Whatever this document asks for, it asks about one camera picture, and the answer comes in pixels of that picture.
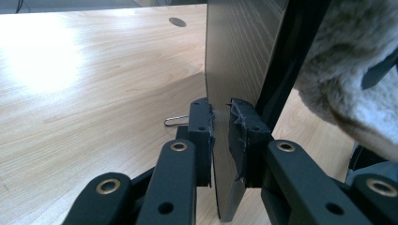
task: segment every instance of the metal hook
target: metal hook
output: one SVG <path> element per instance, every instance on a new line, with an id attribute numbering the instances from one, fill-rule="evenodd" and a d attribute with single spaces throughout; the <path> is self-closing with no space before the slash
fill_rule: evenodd
<path id="1" fill-rule="evenodd" d="M 167 118 L 164 120 L 163 124 L 166 127 L 174 127 L 174 126 L 181 126 L 181 125 L 188 125 L 188 123 L 176 123 L 176 124 L 168 124 L 167 122 L 172 121 L 172 120 L 178 120 L 178 119 L 183 119 L 183 118 L 187 118 L 189 117 L 188 115 L 180 115 L 180 116 L 176 116 L 176 117 L 171 117 L 171 118 Z"/>

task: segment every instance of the paper clip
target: paper clip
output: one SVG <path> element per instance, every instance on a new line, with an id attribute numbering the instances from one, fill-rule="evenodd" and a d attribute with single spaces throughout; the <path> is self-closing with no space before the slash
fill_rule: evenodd
<path id="1" fill-rule="evenodd" d="M 176 116 L 176 117 L 167 118 L 166 120 L 164 120 L 163 124 L 166 127 L 188 125 L 188 123 L 175 123 L 175 124 L 167 123 L 167 122 L 172 121 L 172 120 L 178 120 L 178 119 L 183 119 L 183 118 L 187 118 L 187 117 L 189 117 L 189 116 L 188 115 L 180 115 L 180 116 Z"/>

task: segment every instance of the plush toy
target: plush toy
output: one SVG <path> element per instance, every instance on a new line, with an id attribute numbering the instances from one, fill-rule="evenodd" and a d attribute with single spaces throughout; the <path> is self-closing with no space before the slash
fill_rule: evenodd
<path id="1" fill-rule="evenodd" d="M 397 0 L 332 0 L 295 84 L 313 113 L 393 161 L 398 161 L 397 61 L 391 63 L 396 55 Z M 366 80 L 377 80 L 371 69 L 383 63 L 388 72 L 367 86 Z"/>

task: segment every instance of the gray panel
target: gray panel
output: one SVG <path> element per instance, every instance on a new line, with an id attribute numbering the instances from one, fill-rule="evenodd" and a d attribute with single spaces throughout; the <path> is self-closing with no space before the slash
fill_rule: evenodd
<path id="1" fill-rule="evenodd" d="M 255 105 L 287 0 L 209 0 L 207 12 L 207 96 L 214 114 L 214 173 L 222 221 L 232 220 L 245 187 L 236 181 L 228 150 L 231 98 Z"/>

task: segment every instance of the light wood tabletop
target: light wood tabletop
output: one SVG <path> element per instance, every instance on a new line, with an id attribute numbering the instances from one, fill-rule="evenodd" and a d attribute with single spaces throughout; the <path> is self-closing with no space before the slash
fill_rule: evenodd
<path id="1" fill-rule="evenodd" d="M 60 224 L 91 179 L 156 164 L 176 134 L 163 120 L 206 96 L 206 16 L 206 5 L 0 16 L 0 223 Z M 344 179 L 352 141 L 296 91 L 274 136 Z M 196 216 L 220 224 L 214 188 L 198 188 Z M 264 223 L 248 190 L 230 224 Z"/>

